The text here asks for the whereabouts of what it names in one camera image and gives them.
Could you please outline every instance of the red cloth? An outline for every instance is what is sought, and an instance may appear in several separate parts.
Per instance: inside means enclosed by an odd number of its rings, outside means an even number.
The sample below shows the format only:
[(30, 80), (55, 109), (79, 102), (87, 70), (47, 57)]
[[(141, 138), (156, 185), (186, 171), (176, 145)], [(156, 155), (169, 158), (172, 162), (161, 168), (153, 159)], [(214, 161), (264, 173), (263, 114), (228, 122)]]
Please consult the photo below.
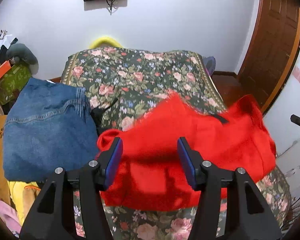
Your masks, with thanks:
[(101, 192), (106, 205), (153, 211), (198, 205), (200, 192), (188, 185), (177, 153), (182, 136), (203, 159), (232, 171), (244, 167), (255, 182), (262, 179), (275, 167), (276, 150), (257, 103), (245, 96), (220, 115), (229, 122), (196, 112), (174, 94), (130, 130), (103, 132), (101, 151), (109, 149), (114, 137), (123, 141), (114, 183)]

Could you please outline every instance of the floral bedsheet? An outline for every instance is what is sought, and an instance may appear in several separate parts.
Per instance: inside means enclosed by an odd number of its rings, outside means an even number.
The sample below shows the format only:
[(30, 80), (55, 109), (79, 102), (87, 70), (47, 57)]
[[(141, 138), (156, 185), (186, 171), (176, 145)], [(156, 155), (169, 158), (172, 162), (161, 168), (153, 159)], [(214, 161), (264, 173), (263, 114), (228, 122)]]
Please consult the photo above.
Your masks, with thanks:
[[(61, 82), (86, 88), (91, 108), (108, 107), (102, 126), (128, 130), (138, 117), (177, 91), (198, 111), (214, 114), (226, 109), (206, 73), (202, 57), (190, 51), (153, 53), (113, 47), (84, 50), (69, 57)], [(289, 186), (276, 167), (257, 183), (282, 224), (291, 203)], [(221, 201), (217, 235), (224, 233), (226, 199)], [(185, 240), (189, 236), (197, 207), (172, 212), (141, 211), (104, 205), (114, 239)], [(74, 192), (77, 234), (85, 236), (80, 194)]]

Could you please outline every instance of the door frame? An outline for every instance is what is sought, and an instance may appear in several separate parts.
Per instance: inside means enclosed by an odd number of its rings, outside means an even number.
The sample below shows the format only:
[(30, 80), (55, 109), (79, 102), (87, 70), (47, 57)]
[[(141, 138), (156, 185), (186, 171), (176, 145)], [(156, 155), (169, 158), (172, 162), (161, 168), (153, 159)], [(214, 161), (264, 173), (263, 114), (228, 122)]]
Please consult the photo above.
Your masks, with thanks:
[[(261, 12), (262, 12), (262, 6), (263, 6), (263, 0), (259, 1), (259, 8), (258, 8), (258, 14), (257, 14), (257, 20), (256, 20), (256, 24), (253, 30), (253, 34), (252, 34), (252, 38), (246, 53), (246, 56), (244, 57), (244, 60), (242, 62), (240, 71), (237, 75), (237, 80), (239, 81), (240, 76), (243, 73), (244, 68), (247, 65), (248, 62), (248, 58), (251, 54), (252, 51), (252, 47), (254, 45), (257, 33), (258, 33), (258, 29), (259, 29), (259, 24), (260, 24), (260, 19), (261, 19)], [(295, 64), (295, 60), (298, 57), (298, 50), (300, 49), (300, 8), (299, 8), (299, 16), (298, 16), (298, 26), (297, 26), (297, 33), (296, 33), (296, 37), (292, 46), (292, 50), (291, 50), (291, 54), (290, 55), (294, 55), (293, 57), (289, 57), (288, 62), (286, 64), (286, 66), (284, 67), (284, 70), (282, 72), (282, 75), (279, 79), (279, 81), (277, 82), (276, 86), (274, 87), (274, 90), (271, 92), (270, 96), (268, 97), (268, 99), (266, 100), (265, 104), (262, 106), (261, 108), (261, 112), (263, 114), (265, 114), (265, 112), (267, 110), (269, 110), (269, 108), (272, 106), (272, 104), (274, 103), (275, 99), (277, 98), (277, 96), (279, 95), (279, 93), (281, 92), (281, 90), (283, 89), (285, 82), (287, 81), (287, 78), (289, 77), (292, 68), (294, 67)]]

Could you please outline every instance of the brown door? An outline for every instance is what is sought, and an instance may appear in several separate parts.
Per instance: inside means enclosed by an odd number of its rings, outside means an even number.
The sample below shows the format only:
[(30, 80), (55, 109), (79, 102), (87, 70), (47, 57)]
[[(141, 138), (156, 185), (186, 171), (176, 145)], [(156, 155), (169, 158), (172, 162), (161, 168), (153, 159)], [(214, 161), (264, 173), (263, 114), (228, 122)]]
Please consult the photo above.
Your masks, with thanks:
[(260, 0), (256, 27), (238, 79), (264, 112), (280, 92), (300, 41), (300, 9), (293, 0)]

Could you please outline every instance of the silver screw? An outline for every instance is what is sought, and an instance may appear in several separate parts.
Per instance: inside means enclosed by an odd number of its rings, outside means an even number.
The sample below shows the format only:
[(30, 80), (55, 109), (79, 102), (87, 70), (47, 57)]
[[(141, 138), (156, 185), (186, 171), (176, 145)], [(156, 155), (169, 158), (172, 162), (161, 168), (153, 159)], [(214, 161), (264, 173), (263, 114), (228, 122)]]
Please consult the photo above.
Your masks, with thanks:
[(90, 167), (95, 167), (95, 166), (97, 166), (97, 165), (98, 165), (98, 162), (97, 162), (97, 161), (95, 161), (95, 160), (89, 161), (89, 166), (90, 166)]
[(208, 167), (211, 166), (211, 162), (209, 162), (209, 161), (203, 161), (202, 165), (208, 168)]
[(56, 169), (54, 170), (54, 172), (55, 172), (56, 174), (60, 174), (61, 172), (63, 172), (63, 168), (58, 167), (58, 168), (56, 168)]
[(238, 172), (240, 173), (240, 174), (245, 174), (246, 173), (246, 170), (244, 169), (244, 168), (238, 168)]

